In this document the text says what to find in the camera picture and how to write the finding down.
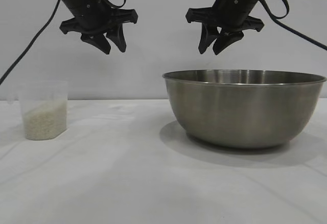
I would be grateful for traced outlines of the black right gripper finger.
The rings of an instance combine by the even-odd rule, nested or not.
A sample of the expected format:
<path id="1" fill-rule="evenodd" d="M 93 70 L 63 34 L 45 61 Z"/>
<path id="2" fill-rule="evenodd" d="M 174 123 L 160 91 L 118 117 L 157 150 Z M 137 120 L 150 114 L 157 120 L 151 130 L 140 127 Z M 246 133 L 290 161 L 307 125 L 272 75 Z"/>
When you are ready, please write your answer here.
<path id="1" fill-rule="evenodd" d="M 242 31 L 240 31 L 240 32 L 221 31 L 213 45 L 214 54 L 215 55 L 220 54 L 223 50 L 225 50 L 231 44 L 241 40 L 242 38 L 243 38 Z"/>
<path id="2" fill-rule="evenodd" d="M 201 36 L 198 46 L 200 54 L 203 54 L 207 48 L 214 42 L 219 36 L 219 31 L 217 26 L 212 26 L 209 24 L 201 24 Z"/>

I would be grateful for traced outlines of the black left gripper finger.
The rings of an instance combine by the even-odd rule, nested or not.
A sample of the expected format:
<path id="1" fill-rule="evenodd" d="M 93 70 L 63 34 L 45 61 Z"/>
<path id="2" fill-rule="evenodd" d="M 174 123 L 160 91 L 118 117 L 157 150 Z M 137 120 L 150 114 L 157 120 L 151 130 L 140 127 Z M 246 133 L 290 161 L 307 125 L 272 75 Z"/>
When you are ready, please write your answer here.
<path id="1" fill-rule="evenodd" d="M 122 24 L 109 28 L 106 37 L 112 41 L 122 53 L 126 52 L 127 45 Z"/>
<path id="2" fill-rule="evenodd" d="M 111 46 L 109 42 L 107 41 L 106 37 L 100 33 L 82 33 L 81 34 L 81 40 L 85 43 L 88 43 L 100 51 L 102 51 L 104 54 L 109 54 L 111 50 Z"/>

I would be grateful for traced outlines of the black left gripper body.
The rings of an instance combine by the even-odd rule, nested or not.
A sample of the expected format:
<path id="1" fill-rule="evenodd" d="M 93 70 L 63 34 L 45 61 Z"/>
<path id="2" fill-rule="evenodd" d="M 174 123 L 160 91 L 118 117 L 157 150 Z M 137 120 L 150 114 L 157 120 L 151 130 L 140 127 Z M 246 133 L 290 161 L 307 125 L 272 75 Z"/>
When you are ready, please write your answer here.
<path id="1" fill-rule="evenodd" d="M 63 21 L 59 29 L 67 34 L 101 33 L 124 23 L 137 23 L 138 14 L 134 9 L 122 9 L 109 0 L 62 0 L 73 18 Z"/>

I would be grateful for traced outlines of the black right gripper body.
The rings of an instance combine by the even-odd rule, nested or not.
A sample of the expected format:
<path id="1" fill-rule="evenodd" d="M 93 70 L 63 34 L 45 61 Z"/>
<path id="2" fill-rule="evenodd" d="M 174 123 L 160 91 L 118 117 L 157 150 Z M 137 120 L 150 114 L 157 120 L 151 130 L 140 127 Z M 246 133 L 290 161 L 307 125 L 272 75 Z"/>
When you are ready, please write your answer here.
<path id="1" fill-rule="evenodd" d="M 198 22 L 220 27 L 227 32 L 243 30 L 261 31 L 264 23 L 249 14 L 258 0 L 215 0 L 211 7 L 189 8 L 187 22 Z"/>

